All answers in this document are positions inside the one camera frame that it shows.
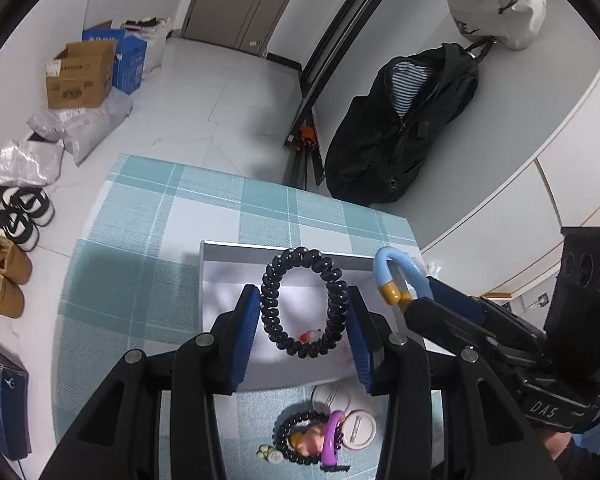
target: brown door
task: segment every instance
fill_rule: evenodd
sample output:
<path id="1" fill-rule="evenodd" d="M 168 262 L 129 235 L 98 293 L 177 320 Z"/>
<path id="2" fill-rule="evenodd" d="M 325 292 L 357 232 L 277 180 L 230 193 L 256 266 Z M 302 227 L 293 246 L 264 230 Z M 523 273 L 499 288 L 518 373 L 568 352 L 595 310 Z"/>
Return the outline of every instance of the brown door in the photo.
<path id="1" fill-rule="evenodd" d="M 261 54 L 289 0 L 193 0 L 184 38 Z"/>

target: floor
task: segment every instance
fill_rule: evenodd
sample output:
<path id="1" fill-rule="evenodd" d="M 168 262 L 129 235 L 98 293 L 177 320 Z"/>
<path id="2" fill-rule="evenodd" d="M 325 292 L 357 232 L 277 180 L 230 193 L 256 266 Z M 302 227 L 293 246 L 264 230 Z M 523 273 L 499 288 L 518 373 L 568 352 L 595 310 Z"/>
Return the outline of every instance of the floor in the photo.
<path id="1" fill-rule="evenodd" d="M 120 153 L 159 158 L 280 183 L 288 159 L 286 129 L 301 101 L 298 73 L 261 58 L 187 40 L 169 40 L 161 72 L 132 95 L 125 122 L 76 168 L 65 153 L 62 175 L 46 190 L 56 216 L 30 253 L 34 272 L 22 287 L 23 315 L 0 316 L 0 348 L 29 372 L 32 453 L 27 480 L 39 478 L 56 441 L 51 411 L 54 332 L 74 245 Z"/>

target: teal and white tablecloth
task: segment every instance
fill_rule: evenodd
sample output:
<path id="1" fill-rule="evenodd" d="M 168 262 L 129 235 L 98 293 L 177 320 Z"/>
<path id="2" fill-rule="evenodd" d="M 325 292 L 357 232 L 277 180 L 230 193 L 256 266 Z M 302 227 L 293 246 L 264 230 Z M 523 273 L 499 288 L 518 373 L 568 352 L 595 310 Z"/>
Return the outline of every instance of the teal and white tablecloth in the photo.
<path id="1" fill-rule="evenodd" d="M 251 180 L 122 155 L 76 244 L 59 306 L 54 391 L 59 440 L 127 349 L 176 349 L 198 327 L 201 240 L 373 255 L 391 244 L 420 259 L 408 222 L 369 208 Z M 228 477 L 318 478 L 317 468 L 259 461 L 272 422 L 302 405 L 311 388 L 219 399 Z M 168 477 L 168 396 L 160 422 L 161 470 Z M 375 475 L 381 439 L 352 458 L 349 475 Z"/>

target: black backpack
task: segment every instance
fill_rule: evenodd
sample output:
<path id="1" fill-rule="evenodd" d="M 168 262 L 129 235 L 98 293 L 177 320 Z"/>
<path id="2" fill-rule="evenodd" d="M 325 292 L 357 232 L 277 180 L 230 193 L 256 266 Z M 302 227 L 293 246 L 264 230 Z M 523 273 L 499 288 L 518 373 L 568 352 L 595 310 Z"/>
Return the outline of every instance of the black backpack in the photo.
<path id="1" fill-rule="evenodd" d="M 331 195 L 360 205 L 400 198 L 442 128 L 474 97 L 478 63 L 492 45 L 492 38 L 467 48 L 445 43 L 384 65 L 369 95 L 353 98 L 329 145 L 324 171 Z"/>

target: black and white sneaker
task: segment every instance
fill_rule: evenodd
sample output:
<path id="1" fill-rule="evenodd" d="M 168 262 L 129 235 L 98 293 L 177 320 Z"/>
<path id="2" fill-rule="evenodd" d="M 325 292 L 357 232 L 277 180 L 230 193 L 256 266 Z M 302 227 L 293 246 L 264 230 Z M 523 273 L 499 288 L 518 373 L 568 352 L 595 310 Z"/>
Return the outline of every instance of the black and white sneaker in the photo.
<path id="1" fill-rule="evenodd" d="M 23 251 L 31 251 L 38 243 L 40 233 L 29 215 L 14 207 L 0 209 L 0 236 L 18 244 Z"/>
<path id="2" fill-rule="evenodd" d="M 21 209 L 40 227 L 47 225 L 56 210 L 41 187 L 10 187 L 2 194 L 2 205 Z"/>

